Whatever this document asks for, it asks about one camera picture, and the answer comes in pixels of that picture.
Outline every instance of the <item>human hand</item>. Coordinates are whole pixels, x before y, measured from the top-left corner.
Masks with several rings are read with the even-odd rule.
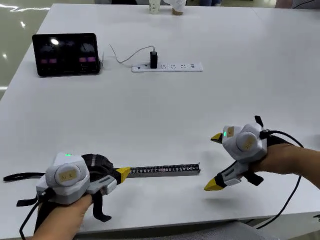
[[[72,240],[92,204],[90,194],[68,206],[56,207],[43,221],[32,240]]]
[[[252,171],[299,174],[299,156],[304,151],[304,148],[284,143],[269,146],[267,150],[267,155],[262,161],[254,162],[250,165]]]

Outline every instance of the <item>ruler numbers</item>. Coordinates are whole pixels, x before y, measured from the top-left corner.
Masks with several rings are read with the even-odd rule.
[[[198,175],[199,163],[131,167],[129,178]]]

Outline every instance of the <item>person's leg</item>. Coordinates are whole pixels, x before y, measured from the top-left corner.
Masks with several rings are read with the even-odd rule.
[[[213,7],[220,7],[222,0],[212,0],[211,6]]]
[[[276,9],[290,9],[292,7],[293,0],[276,0]]]
[[[200,5],[200,6],[210,7],[211,4],[212,4],[212,1],[213,1],[213,0],[200,0],[200,1],[199,1],[199,5]]]

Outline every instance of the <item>charger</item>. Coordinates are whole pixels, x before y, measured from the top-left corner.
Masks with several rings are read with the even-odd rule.
[[[158,65],[158,54],[155,51],[155,49],[153,49],[153,51],[150,52],[150,68],[156,69],[157,65]]]
[[[135,54],[137,54],[138,52],[140,52],[143,49],[147,49],[147,48],[153,48],[153,50],[150,52],[150,68],[151,69],[156,69],[157,65],[158,65],[158,54],[156,52],[156,48],[153,45],[150,46],[146,46],[143,48],[138,49],[137,51],[135,51],[131,56],[129,56],[128,58],[126,58],[125,60],[119,61],[116,55],[116,52],[114,50],[114,48],[109,44],[110,48],[113,51],[113,54],[115,56],[115,59],[118,63],[123,64],[124,62],[128,61],[130,58],[132,58]]]

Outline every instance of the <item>power outlet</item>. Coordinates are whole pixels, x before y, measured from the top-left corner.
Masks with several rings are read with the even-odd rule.
[[[149,63],[132,65],[133,73],[143,72],[202,72],[204,69],[199,63],[161,63],[158,62],[157,68],[150,68]]]

